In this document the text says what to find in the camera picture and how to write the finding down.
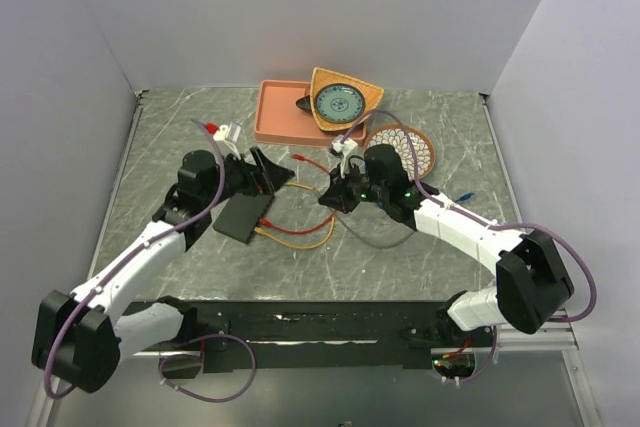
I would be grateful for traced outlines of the black network switch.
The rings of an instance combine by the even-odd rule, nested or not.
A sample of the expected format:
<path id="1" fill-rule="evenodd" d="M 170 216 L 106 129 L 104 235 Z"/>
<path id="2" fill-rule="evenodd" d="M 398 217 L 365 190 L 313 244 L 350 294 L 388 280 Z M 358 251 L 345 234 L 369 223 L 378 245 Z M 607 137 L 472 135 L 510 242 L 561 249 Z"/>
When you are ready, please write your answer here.
<path id="1" fill-rule="evenodd" d="M 235 194 L 226 202 L 214 221 L 213 230 L 243 244 L 249 244 L 255 235 L 255 229 L 274 199 L 275 196 L 271 194 Z"/>

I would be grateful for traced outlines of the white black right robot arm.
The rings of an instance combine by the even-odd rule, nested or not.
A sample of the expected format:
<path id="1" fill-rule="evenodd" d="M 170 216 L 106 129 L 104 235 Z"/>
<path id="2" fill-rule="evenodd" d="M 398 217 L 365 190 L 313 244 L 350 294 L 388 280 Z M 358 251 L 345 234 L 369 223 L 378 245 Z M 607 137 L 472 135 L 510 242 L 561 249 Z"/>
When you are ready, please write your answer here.
<path id="1" fill-rule="evenodd" d="M 364 153 L 364 165 L 350 160 L 353 141 L 336 138 L 330 147 L 339 164 L 321 205 L 344 214 L 368 202 L 415 232 L 455 247 L 486 268 L 492 287 L 462 292 L 441 309 L 437 333 L 456 346 L 480 327 L 508 324 L 536 333 L 570 299 L 574 286 L 554 240 L 538 228 L 505 229 L 460 207 L 437 189 L 410 179 L 399 154 L 385 144 Z"/>

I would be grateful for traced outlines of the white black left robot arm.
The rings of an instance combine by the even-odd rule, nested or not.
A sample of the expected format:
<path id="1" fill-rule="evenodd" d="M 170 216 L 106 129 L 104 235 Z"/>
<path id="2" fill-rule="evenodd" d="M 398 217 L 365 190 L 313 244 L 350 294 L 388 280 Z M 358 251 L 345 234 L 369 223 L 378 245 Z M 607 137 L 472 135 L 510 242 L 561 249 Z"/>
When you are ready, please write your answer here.
<path id="1" fill-rule="evenodd" d="M 140 236 L 107 267 L 71 293 L 52 291 L 38 309 L 31 362 L 44 372 L 52 399 L 54 377 L 93 393 L 118 365 L 153 345 L 190 347 L 198 336 L 197 310 L 171 296 L 135 314 L 126 309 L 144 285 L 185 254 L 212 223 L 219 203 L 266 210 L 276 192 L 295 176 L 253 147 L 252 162 L 218 150 L 187 153 L 177 180 Z"/>

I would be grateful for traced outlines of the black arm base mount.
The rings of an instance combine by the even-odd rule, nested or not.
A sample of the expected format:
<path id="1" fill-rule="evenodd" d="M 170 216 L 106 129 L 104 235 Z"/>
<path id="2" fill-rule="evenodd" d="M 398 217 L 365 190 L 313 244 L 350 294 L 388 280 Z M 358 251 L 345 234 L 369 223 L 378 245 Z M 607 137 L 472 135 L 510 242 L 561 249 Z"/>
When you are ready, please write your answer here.
<path id="1" fill-rule="evenodd" d="M 490 328 L 445 320 L 434 301 L 230 301 L 190 304 L 196 323 L 150 351 L 204 353 L 207 373 L 236 369 L 401 366 L 429 369 L 438 351 L 488 348 Z"/>

